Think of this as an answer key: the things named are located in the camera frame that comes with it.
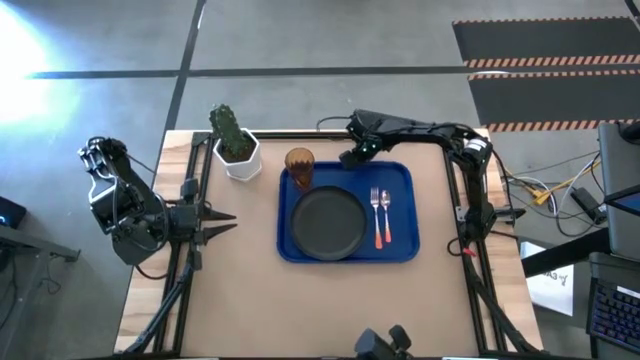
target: white pot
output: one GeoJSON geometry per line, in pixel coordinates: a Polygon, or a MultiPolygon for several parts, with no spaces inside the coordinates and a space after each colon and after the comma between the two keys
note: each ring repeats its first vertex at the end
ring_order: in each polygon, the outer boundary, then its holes
{"type": "Polygon", "coordinates": [[[218,148],[220,147],[220,139],[216,142],[216,146],[213,147],[213,152],[218,156],[218,159],[224,164],[227,168],[227,175],[230,178],[239,180],[239,181],[249,181],[253,179],[256,175],[262,171],[262,161],[260,159],[260,142],[256,139],[255,136],[246,128],[240,129],[243,133],[248,135],[253,141],[256,143],[255,149],[253,149],[253,154],[247,161],[237,162],[237,163],[228,163],[226,162],[220,153],[218,153],[218,148]]]}

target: gray floor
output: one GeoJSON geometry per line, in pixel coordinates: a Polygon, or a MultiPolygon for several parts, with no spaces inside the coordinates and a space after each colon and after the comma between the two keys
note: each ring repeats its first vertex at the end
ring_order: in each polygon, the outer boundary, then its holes
{"type": "MultiPolygon", "coordinates": [[[[175,78],[20,80],[16,73],[179,69],[195,5],[195,0],[0,1],[0,39],[9,44],[0,69],[10,70],[0,73],[0,195],[27,206],[28,232],[82,249],[76,264],[52,263],[63,289],[55,296],[40,291],[11,358],[111,353],[131,268],[115,256],[88,210],[89,177],[76,150],[92,135],[113,136],[131,154],[155,164],[176,84],[175,78]]],[[[455,66],[461,60],[453,20],[612,15],[629,15],[624,1],[210,0],[191,67],[455,66]]],[[[221,102],[236,110],[242,125],[256,129],[309,128],[318,118],[356,107],[479,124],[463,75],[335,76],[189,79],[176,128],[207,128],[211,104],[221,102]]],[[[598,147],[595,131],[493,139],[513,172],[598,147]]],[[[587,160],[535,176],[562,181],[587,160]]],[[[140,174],[150,181],[149,174],[140,174]]],[[[590,177],[578,185],[600,196],[590,177]]],[[[578,211],[573,204],[564,210],[578,211]]],[[[552,244],[567,241],[551,221],[529,212],[516,231],[552,244]]],[[[576,232],[586,226],[578,220],[564,225],[576,232]]],[[[583,266],[577,270],[580,313],[588,272],[583,266]]],[[[579,314],[570,319],[536,312],[548,350],[588,355],[579,314]]]]}

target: blue tray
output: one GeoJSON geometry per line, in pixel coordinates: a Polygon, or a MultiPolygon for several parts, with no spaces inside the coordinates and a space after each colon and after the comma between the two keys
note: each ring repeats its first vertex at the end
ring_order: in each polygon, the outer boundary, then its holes
{"type": "MultiPolygon", "coordinates": [[[[360,248],[351,256],[340,260],[345,263],[398,263],[411,260],[420,249],[418,219],[409,169],[397,162],[369,162],[355,170],[344,170],[339,162],[316,162],[313,187],[334,185],[354,194],[367,213],[367,233],[360,248]],[[383,240],[382,250],[375,248],[375,221],[370,204],[372,186],[391,193],[389,227],[392,241],[383,240]]],[[[293,241],[291,211],[301,193],[295,187],[289,172],[280,175],[280,201],[278,205],[277,247],[280,256],[295,263],[318,263],[320,260],[303,254],[293,241]]],[[[384,227],[384,210],[378,208],[380,231],[384,227]]]]}

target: black floor mat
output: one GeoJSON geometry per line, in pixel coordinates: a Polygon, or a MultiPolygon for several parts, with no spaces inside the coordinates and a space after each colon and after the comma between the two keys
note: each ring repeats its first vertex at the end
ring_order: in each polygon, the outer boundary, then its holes
{"type": "Polygon", "coordinates": [[[472,68],[640,63],[640,31],[626,17],[456,21],[472,68]]]}
{"type": "Polygon", "coordinates": [[[494,132],[640,119],[640,70],[477,74],[469,85],[480,124],[494,132]]]}

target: black plate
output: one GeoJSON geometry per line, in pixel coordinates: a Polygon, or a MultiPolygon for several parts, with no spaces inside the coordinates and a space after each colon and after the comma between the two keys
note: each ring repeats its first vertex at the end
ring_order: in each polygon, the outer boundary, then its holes
{"type": "Polygon", "coordinates": [[[350,192],[321,186],[304,194],[291,213],[293,240],[303,253],[322,261],[353,254],[367,230],[364,207],[350,192]]]}

